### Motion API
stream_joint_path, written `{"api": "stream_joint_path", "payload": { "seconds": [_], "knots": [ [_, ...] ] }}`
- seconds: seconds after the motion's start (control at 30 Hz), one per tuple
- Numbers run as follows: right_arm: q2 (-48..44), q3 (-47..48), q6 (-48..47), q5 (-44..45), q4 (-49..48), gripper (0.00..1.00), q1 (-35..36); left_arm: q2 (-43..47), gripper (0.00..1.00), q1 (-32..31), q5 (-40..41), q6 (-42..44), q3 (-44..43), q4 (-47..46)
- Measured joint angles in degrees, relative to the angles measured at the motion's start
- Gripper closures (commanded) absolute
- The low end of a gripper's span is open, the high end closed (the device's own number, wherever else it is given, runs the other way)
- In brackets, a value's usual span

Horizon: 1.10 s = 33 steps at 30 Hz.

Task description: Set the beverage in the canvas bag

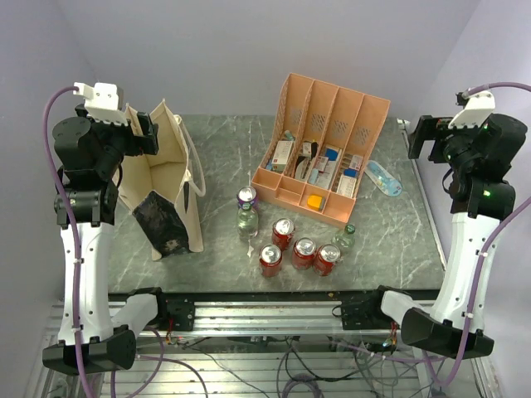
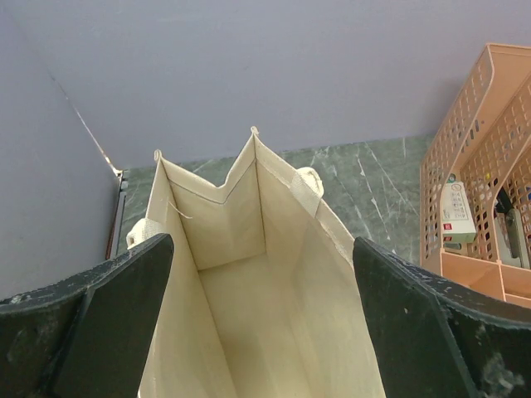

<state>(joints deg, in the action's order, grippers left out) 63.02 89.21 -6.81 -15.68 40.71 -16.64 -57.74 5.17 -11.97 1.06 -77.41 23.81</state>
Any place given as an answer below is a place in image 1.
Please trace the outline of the cream canvas tote bag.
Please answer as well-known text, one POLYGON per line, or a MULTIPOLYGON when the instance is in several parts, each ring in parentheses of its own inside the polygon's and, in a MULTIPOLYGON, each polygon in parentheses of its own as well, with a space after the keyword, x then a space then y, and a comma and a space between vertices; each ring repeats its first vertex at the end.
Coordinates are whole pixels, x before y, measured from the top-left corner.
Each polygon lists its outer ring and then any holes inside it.
POLYGON ((158 153, 126 157, 119 198, 151 245, 152 260, 203 251, 197 198, 206 194, 197 150, 181 116, 162 101, 150 118, 158 125, 158 153))

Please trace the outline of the clear bottle green cap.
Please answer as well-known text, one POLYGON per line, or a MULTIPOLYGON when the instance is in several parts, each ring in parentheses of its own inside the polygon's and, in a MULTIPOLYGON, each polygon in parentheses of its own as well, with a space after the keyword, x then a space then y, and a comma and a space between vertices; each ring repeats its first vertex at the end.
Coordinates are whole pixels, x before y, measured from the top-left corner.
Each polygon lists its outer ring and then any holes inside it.
POLYGON ((352 248, 355 242, 356 228, 352 224, 347 224, 342 230, 339 230, 333 237, 332 243, 339 248, 342 256, 345 256, 352 248))

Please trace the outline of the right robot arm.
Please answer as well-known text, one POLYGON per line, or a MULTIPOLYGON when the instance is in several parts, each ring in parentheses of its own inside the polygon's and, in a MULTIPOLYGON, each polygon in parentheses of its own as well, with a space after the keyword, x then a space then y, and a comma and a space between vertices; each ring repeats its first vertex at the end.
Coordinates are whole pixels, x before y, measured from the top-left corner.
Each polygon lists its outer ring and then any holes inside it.
POLYGON ((418 158, 424 142, 432 141, 430 161, 450 167, 451 252, 430 310, 409 294, 381 286, 380 299, 365 309, 372 326, 384 328, 393 320, 405 344, 443 357, 492 353, 494 340, 485 335, 483 317, 486 288, 498 234, 516 214, 515 190, 504 176, 527 132, 524 123, 505 114, 491 114, 463 129, 449 117, 419 118, 408 137, 408 156, 418 158))

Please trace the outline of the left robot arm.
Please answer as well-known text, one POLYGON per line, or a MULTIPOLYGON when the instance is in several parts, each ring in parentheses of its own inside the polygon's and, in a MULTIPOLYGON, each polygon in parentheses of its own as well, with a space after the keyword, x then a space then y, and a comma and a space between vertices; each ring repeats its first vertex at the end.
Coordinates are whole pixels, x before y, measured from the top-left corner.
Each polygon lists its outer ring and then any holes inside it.
POLYGON ((110 314, 108 265, 118 187, 125 157, 155 154, 158 126, 137 114, 130 121, 97 122, 84 108, 52 130, 61 161, 53 176, 61 183, 54 202, 66 259, 65 303, 58 342, 42 352, 45 367, 69 376, 128 370, 136 339, 145 326, 160 329, 169 318, 159 288, 141 289, 110 314))

